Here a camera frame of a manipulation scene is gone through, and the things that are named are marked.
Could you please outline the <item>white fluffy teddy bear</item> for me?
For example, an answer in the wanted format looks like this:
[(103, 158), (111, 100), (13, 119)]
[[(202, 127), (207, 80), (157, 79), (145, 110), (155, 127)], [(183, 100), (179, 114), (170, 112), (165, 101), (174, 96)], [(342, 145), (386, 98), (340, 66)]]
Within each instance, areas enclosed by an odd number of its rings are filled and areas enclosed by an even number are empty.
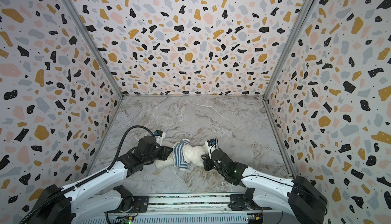
[[(173, 148), (173, 145), (174, 144), (169, 143), (167, 141), (163, 142), (163, 146), (168, 146), (168, 147)], [(201, 156), (203, 154), (207, 154), (206, 147), (201, 146), (201, 145), (192, 145), (191, 141), (190, 141), (189, 146), (186, 146), (184, 149), (185, 158), (186, 158), (187, 162), (189, 163), (188, 166), (203, 167), (203, 160), (201, 158)], [(155, 165), (158, 169), (163, 169), (165, 167), (175, 167), (172, 153), (170, 154), (168, 159), (165, 161), (157, 160), (155, 162)]]

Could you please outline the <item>blue white striped knit sweater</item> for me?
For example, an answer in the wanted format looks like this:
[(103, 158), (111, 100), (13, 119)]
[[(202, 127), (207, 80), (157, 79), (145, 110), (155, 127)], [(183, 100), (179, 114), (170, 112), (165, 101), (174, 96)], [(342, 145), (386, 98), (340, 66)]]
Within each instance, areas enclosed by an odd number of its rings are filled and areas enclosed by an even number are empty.
[(181, 142), (177, 142), (173, 145), (173, 161), (174, 166), (178, 167), (180, 170), (187, 170), (189, 163), (187, 162), (185, 155), (184, 155), (184, 149), (186, 146), (189, 146), (190, 141), (185, 138)]

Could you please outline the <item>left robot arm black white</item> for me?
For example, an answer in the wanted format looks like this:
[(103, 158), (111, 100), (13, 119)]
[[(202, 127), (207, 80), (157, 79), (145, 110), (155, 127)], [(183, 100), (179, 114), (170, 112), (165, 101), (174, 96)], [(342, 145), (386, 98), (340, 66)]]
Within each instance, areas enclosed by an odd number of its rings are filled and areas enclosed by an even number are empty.
[(157, 141), (154, 136), (145, 136), (136, 147), (117, 155), (107, 168), (63, 187), (49, 186), (21, 223), (79, 224), (105, 212), (140, 210), (133, 194), (122, 185), (105, 194), (98, 192), (142, 171), (145, 165), (167, 160), (173, 149)]

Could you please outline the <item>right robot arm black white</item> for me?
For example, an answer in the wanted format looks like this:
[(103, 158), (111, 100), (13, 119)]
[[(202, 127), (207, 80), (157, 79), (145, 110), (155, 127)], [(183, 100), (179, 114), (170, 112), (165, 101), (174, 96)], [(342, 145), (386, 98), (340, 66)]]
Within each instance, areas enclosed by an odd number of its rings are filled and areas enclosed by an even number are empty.
[(220, 148), (202, 155), (204, 170), (216, 170), (224, 180), (246, 188), (243, 195), (247, 208), (268, 207), (290, 214), (301, 224), (322, 224), (328, 201), (306, 178), (279, 178), (234, 162)]

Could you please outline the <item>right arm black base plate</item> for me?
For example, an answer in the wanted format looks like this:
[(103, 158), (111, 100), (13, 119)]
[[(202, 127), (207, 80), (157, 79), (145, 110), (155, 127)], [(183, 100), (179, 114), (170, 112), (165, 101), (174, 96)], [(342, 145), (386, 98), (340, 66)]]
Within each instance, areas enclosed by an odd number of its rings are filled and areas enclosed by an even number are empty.
[(230, 203), (228, 204), (228, 207), (233, 211), (247, 211), (247, 210), (261, 211), (262, 210), (262, 207), (256, 205), (254, 201), (246, 197), (244, 193), (231, 194)]

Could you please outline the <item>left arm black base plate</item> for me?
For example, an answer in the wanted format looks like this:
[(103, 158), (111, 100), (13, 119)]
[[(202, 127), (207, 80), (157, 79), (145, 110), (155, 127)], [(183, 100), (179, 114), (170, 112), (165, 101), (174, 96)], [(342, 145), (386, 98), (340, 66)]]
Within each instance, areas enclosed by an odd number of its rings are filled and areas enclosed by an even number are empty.
[(150, 197), (148, 195), (133, 195), (123, 200), (120, 206), (108, 213), (139, 214), (146, 213)]

